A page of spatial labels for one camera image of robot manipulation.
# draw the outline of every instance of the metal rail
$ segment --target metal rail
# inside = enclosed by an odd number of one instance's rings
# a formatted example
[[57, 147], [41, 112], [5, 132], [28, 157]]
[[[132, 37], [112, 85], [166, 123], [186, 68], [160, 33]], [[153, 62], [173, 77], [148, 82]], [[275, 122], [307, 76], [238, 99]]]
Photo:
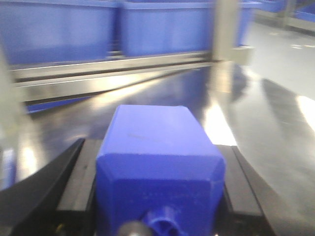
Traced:
[[21, 82], [29, 79], [40, 79], [40, 77], [56, 78], [74, 74], [96, 74], [109, 71], [129, 71], [139, 68], [154, 68], [167, 65], [206, 62], [210, 60], [208, 51], [158, 55], [150, 57], [137, 57], [117, 59], [109, 61], [63, 64], [63, 65], [24, 65], [24, 68], [11, 69], [13, 77]]

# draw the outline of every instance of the metal frame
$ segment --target metal frame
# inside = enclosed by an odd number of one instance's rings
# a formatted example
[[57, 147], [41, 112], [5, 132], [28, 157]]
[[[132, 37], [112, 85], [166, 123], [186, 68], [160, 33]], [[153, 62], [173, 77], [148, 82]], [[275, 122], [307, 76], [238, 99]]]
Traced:
[[294, 17], [288, 18], [287, 25], [292, 26], [292, 27], [296, 27], [296, 28], [300, 28], [300, 29], [304, 29], [304, 30], [315, 31], [315, 23], [314, 22], [304, 21], [304, 20], [297, 19]]
[[[296, 2], [297, 0], [288, 0], [287, 6], [284, 11], [273, 13], [262, 10], [257, 10], [256, 15], [267, 17], [270, 19], [276, 19], [281, 27], [285, 28], [287, 26], [292, 26], [295, 28], [300, 28], [304, 30], [315, 31], [315, 23], [310, 21], [304, 21], [298, 18], [293, 17], [294, 11], [296, 10]], [[309, 0], [306, 4], [311, 4], [315, 2], [315, 0]]]

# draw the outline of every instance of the reflective floor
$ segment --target reflective floor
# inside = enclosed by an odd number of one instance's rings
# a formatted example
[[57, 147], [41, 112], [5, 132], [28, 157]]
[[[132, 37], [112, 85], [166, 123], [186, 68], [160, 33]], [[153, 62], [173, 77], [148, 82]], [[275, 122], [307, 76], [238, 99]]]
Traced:
[[238, 145], [289, 206], [282, 214], [290, 213], [298, 221], [298, 231], [305, 227], [315, 232], [315, 101], [229, 62], [31, 114], [22, 130], [18, 180], [35, 173], [78, 138], [102, 139], [120, 104], [188, 107], [214, 144]]

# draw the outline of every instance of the blue crate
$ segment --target blue crate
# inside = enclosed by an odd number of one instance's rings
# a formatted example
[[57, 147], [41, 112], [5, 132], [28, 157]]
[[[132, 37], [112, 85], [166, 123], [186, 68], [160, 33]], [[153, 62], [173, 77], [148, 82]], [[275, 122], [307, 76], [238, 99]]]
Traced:
[[[240, 3], [235, 45], [244, 43], [258, 2]], [[213, 44], [213, 2], [124, 2], [121, 48], [126, 56], [209, 50]]]
[[315, 3], [297, 9], [295, 11], [295, 17], [301, 20], [315, 22]]
[[0, 40], [10, 64], [104, 59], [116, 2], [0, 0]]
[[261, 2], [260, 10], [269, 12], [284, 11], [287, 0], [259, 0]]

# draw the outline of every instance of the blue plastic block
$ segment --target blue plastic block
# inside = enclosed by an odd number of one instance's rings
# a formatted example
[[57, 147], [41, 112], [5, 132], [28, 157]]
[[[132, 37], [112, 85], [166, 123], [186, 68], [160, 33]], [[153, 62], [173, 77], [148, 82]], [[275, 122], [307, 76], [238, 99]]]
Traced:
[[97, 235], [141, 220], [155, 236], [209, 236], [224, 172], [186, 107], [121, 105], [96, 160]]

